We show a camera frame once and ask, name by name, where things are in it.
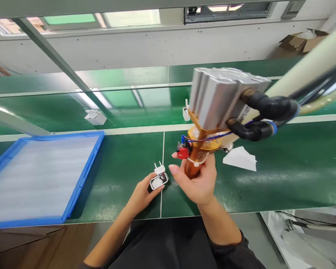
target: red switch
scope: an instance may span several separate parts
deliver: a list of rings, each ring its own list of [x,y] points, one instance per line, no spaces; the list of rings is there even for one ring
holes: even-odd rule
[[[189,158],[189,150],[187,148],[180,148],[177,150],[178,158],[181,160],[185,160],[186,158]]]

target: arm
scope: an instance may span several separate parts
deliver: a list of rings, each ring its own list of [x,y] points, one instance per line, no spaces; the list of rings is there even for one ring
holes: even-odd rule
[[[192,180],[184,173],[185,165],[186,160],[183,160],[181,167],[170,165],[169,169],[188,198],[198,205],[210,240],[217,245],[240,243],[242,235],[239,228],[214,196],[217,177],[214,155],[208,156],[200,175]]]
[[[86,265],[100,268],[118,251],[124,241],[132,220],[138,213],[145,209],[153,198],[164,188],[163,185],[151,193],[148,192],[149,181],[155,176],[156,174],[154,172],[150,173],[145,179],[137,184],[127,205],[84,260]]]

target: black elbow fitting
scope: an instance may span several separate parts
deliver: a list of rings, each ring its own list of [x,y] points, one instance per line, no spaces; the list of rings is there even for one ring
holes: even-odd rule
[[[289,97],[269,97],[255,89],[247,89],[240,99],[249,107],[260,112],[260,116],[269,120],[290,120],[299,111],[299,104]]]
[[[242,125],[236,118],[231,118],[226,124],[232,133],[250,141],[259,141],[277,132],[276,125],[270,121],[256,121]]]

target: green workbench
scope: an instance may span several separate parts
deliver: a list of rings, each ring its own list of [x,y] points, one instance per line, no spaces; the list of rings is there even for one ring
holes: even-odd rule
[[[154,170],[154,163],[164,161],[166,168],[179,163],[170,155],[176,150],[180,136],[186,134],[182,107],[189,98],[188,84],[194,67],[235,67],[276,78],[298,61],[299,58],[291,58],[78,72],[89,87],[99,88],[112,105],[103,126],[93,126],[84,119],[82,93],[47,94],[51,90],[76,88],[62,73],[1,77],[0,107],[51,132],[117,129],[118,133],[124,133],[126,130],[120,128],[148,126],[146,133],[105,137],[67,223],[113,221],[137,182]],[[187,85],[172,86],[172,83]],[[149,88],[156,84],[167,84],[167,87]],[[147,86],[136,91],[141,104],[135,92],[129,90],[130,86],[137,85]],[[329,114],[333,119],[336,102],[311,115]],[[149,126],[160,125],[165,125],[165,130],[182,131],[149,133],[152,130]],[[0,135],[16,134],[0,126]],[[0,155],[12,143],[0,142]],[[234,146],[244,146],[256,156],[257,172],[225,165],[222,163],[225,153],[215,154],[218,171],[215,194],[227,211],[246,213],[336,206],[336,121],[288,124],[272,138],[260,142],[240,139]],[[162,196],[158,195],[138,219],[199,214],[169,171],[168,176],[170,180]]]
[[[67,223],[113,221],[138,181],[170,156],[184,131],[106,136]],[[12,142],[0,142],[0,155]],[[222,163],[217,152],[215,195],[231,213],[336,206],[336,121],[296,123],[260,142],[238,140],[256,156],[257,172]],[[170,178],[138,219],[198,215],[195,204]]]

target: blue tray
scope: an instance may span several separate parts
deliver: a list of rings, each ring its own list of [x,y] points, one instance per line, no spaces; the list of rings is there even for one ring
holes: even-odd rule
[[[64,210],[63,215],[61,217],[43,217],[34,219],[4,221],[0,222],[0,229],[11,227],[22,227],[22,226],[55,225],[64,223],[65,220],[71,216],[72,210],[76,204],[78,196],[80,195],[82,187],[86,181],[87,175],[91,169],[91,166],[100,148],[105,133],[104,131],[98,131],[98,132],[85,132],[85,133],[20,138],[0,157],[0,172],[1,172],[5,168],[5,166],[8,165],[8,163],[13,159],[13,157],[16,156],[18,152],[30,141],[51,141],[51,140],[61,140],[74,137],[92,137],[92,136],[98,136],[97,142],[94,145],[92,152],[88,157],[88,160],[76,183],[74,191],[69,199],[69,202],[66,206],[66,209]]]

